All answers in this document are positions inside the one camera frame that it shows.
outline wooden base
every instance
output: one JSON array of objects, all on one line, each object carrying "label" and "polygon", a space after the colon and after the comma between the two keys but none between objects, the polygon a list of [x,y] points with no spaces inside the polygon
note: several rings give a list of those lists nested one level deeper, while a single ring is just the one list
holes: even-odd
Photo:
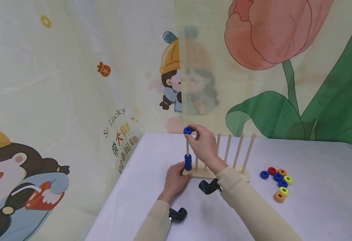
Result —
[{"label": "wooden base", "polygon": [[[249,183],[250,182],[249,172],[246,168],[244,173],[241,173],[242,168],[243,168],[242,166],[237,166],[235,168],[235,171],[241,175],[241,177],[243,178],[244,181]],[[202,162],[199,162],[198,169],[196,169],[196,164],[193,162],[192,169],[190,171],[187,171],[187,170],[183,171],[183,175],[187,175],[187,174],[192,174],[194,178],[202,178],[202,179],[215,179],[216,178],[216,176],[213,174],[213,172],[211,170],[209,170],[209,168],[207,168],[207,170],[204,170],[204,163],[202,163]]]}]

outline fabric backdrop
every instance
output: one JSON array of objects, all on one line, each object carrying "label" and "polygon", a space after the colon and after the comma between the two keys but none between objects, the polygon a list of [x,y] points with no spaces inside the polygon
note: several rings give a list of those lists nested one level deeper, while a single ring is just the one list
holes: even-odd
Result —
[{"label": "fabric backdrop", "polygon": [[352,144],[352,1],[0,1],[0,240],[83,240],[187,122]]}]

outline beige sleeve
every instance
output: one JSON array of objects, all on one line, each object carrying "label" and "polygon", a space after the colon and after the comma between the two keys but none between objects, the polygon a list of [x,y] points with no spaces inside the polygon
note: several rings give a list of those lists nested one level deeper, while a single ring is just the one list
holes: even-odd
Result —
[{"label": "beige sleeve", "polygon": [[255,241],[302,240],[241,175],[227,167],[216,175],[222,197],[239,215]]},{"label": "beige sleeve", "polygon": [[156,201],[141,224],[134,241],[163,241],[170,228],[169,204]]}]

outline white table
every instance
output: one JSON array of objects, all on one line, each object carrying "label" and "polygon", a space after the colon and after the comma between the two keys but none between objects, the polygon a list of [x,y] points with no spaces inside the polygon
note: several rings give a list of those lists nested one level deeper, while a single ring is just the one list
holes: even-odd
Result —
[{"label": "white table", "polygon": [[[221,138],[224,158],[228,137]],[[244,161],[250,138],[239,157]],[[130,241],[163,189],[165,175],[183,161],[185,138],[179,134],[145,134],[98,215],[87,241]],[[228,163],[233,163],[239,137],[233,137]],[[293,179],[289,196],[277,203],[278,190],[268,167],[283,168]],[[256,139],[247,168],[250,185],[264,197],[304,240],[352,240],[352,146],[344,143]],[[172,208],[188,211],[183,223],[173,223],[167,240],[253,240],[239,216],[218,192],[205,195],[201,179],[192,178]]]}]

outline green stem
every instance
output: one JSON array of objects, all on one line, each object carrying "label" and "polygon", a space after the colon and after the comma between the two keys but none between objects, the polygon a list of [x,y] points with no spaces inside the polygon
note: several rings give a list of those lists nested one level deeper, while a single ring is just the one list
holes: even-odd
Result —
[{"label": "green stem", "polygon": [[288,101],[292,104],[296,112],[299,114],[298,101],[296,99],[295,91],[295,73],[294,69],[292,68],[290,59],[283,62],[283,69],[288,86]]}]

